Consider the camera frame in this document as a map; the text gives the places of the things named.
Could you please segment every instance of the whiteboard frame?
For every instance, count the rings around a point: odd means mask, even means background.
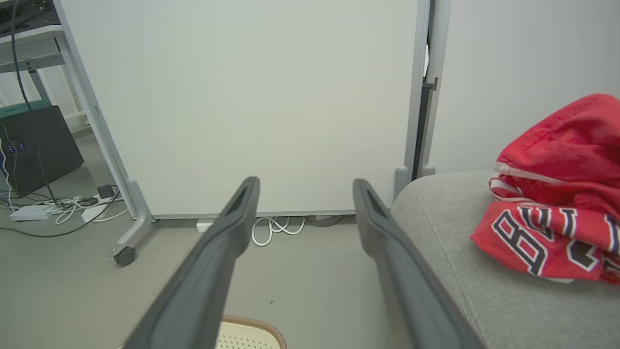
[[[435,1],[435,8],[433,9],[433,37],[431,38],[433,52],[428,57],[427,81],[435,81],[436,79],[437,84],[430,95],[429,107],[427,109],[427,122],[422,134],[422,149],[420,150],[420,162],[417,168],[418,178],[435,174],[435,168],[428,163],[428,159],[430,158],[430,145],[433,142],[433,129],[435,129],[437,104],[439,103],[439,93],[441,91],[441,76],[446,56],[451,7],[452,0],[438,0]]]
[[[409,119],[407,124],[407,137],[405,141],[405,157],[403,159],[403,166],[406,167],[407,177],[405,183],[409,183],[412,181],[413,176],[413,165],[415,158],[415,143],[417,139],[417,127],[419,122],[419,110],[420,110],[420,100],[422,94],[422,83],[423,83],[423,71],[424,71],[424,58],[425,58],[425,49],[428,35],[428,23],[429,23],[429,13],[431,2],[434,0],[417,0],[417,18],[415,23],[415,35],[414,35],[414,52],[413,52],[413,60],[412,60],[412,76],[411,76],[411,89],[410,89],[410,101],[409,101]],[[67,44],[70,50],[73,53],[74,67],[76,69],[76,74],[80,80],[80,85],[84,90],[84,93],[89,96],[89,99],[92,101],[92,104],[89,104],[88,107],[92,112],[94,118],[97,118],[98,123],[98,132],[101,134],[104,143],[109,147],[109,155],[112,161],[118,166],[119,171],[121,172],[123,179],[128,181],[130,178],[127,176],[127,172],[123,163],[121,161],[120,155],[118,154],[118,150],[114,145],[112,140],[112,136],[110,134],[109,128],[105,122],[105,116],[100,108],[98,108],[99,103],[97,102],[97,98],[94,94],[94,90],[88,80],[86,69],[84,64],[79,56],[79,52],[77,49],[76,42],[73,38],[73,34],[69,27],[69,24],[66,19],[66,15],[63,9],[63,1],[57,0],[55,2],[56,11],[58,13],[58,17],[60,18],[61,24],[63,26],[65,36],[67,38]],[[394,169],[395,175],[398,176],[399,169]],[[403,188],[395,188],[395,193],[398,193]],[[135,206],[136,211],[149,211],[148,207],[140,207],[142,205],[146,205],[146,203],[132,202],[132,206]],[[354,214],[355,210],[328,210],[328,211],[284,211],[284,212],[258,212],[257,217],[262,216],[284,216],[284,215],[343,215],[343,214]],[[158,214],[153,215],[154,219],[200,219],[200,218],[215,218],[218,214]]]

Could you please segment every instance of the charger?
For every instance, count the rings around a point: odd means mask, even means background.
[[[99,193],[99,197],[101,197],[102,199],[106,199],[114,195],[114,189],[112,189],[111,184],[106,184],[103,186],[98,186],[97,193]]]
[[[11,213],[11,219],[16,222],[21,220],[45,220],[51,217],[51,212],[46,211],[48,208],[45,205],[24,206]]]
[[[105,217],[107,213],[107,212],[104,212],[104,210],[106,209],[106,206],[107,205],[99,205],[99,206],[91,207],[91,208],[84,210],[84,212],[82,212],[82,220],[84,222],[90,222],[92,219],[95,219],[95,217],[97,217],[98,219]]]

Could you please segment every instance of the white cable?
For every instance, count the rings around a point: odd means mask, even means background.
[[[121,213],[119,213],[119,214],[117,214],[117,215],[113,215],[112,217],[109,217],[109,218],[103,218],[103,219],[96,219],[96,220],[93,220],[93,222],[97,222],[97,223],[99,223],[99,222],[107,222],[108,220],[112,220],[112,219],[114,219],[114,218],[117,218],[117,217],[122,216],[122,215],[123,215],[123,214],[125,214],[126,212],[129,212],[129,209],[126,209],[126,210],[124,210],[123,212],[121,212]]]
[[[83,199],[84,199],[83,196],[78,195],[78,196],[72,197],[71,199],[67,199],[67,200],[61,201],[62,204],[71,205],[71,207],[69,207],[69,208],[57,207],[56,204],[53,201],[51,201],[51,200],[38,202],[35,205],[46,205],[47,208],[44,209],[44,211],[48,212],[48,213],[55,213],[55,212],[58,212],[58,211],[62,211],[62,212],[60,212],[60,214],[56,218],[56,222],[55,222],[56,224],[62,224],[62,223],[65,223],[67,220],[69,220],[69,218],[71,218],[73,213],[76,212],[76,211],[80,211],[80,210],[83,210],[83,209],[89,209],[89,208],[95,207],[95,206],[106,205],[106,204],[109,203],[109,201],[106,201],[106,202],[98,202],[97,204],[94,204],[94,205],[91,205],[91,206],[82,206],[79,203]],[[120,199],[116,199],[113,202],[121,201],[122,199],[123,198],[121,197]]]
[[[6,167],[4,166],[6,164],[6,155],[4,154],[4,150],[2,149],[2,138],[1,137],[0,137],[0,153],[2,153],[2,170],[6,173],[6,179],[5,179],[6,186],[9,187],[9,196],[7,197],[7,201],[9,201],[9,208],[13,212],[15,212],[16,210],[13,208],[13,204],[11,204],[11,191],[13,190],[13,187],[9,184],[9,172],[6,170]]]
[[[256,236],[254,235],[254,229],[256,228],[256,225],[264,219],[268,219],[269,220],[269,238],[267,239],[267,242],[258,242],[256,241]],[[273,237],[273,233],[278,233],[278,232],[285,232],[288,235],[297,235],[301,229],[304,228],[304,223],[306,222],[306,218],[302,217],[301,218],[301,226],[299,227],[299,229],[295,232],[291,232],[289,230],[286,229],[286,227],[288,226],[288,222],[290,221],[291,217],[287,217],[286,218],[286,223],[284,224],[284,226],[280,225],[280,223],[278,223],[278,221],[276,220],[278,219],[278,217],[261,217],[259,219],[256,220],[256,222],[254,222],[254,225],[252,226],[252,241],[254,241],[254,243],[258,246],[267,246],[270,242],[271,239]],[[278,228],[280,228],[279,230],[275,230],[273,228],[273,224],[277,225]]]

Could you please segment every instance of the computer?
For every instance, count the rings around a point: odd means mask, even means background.
[[[58,106],[0,118],[0,140],[6,156],[3,175],[8,172],[11,188],[20,195],[32,193],[84,163]]]

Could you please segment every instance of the red garment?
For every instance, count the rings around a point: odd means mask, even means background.
[[[620,284],[620,101],[593,94],[509,144],[471,238],[508,268]]]

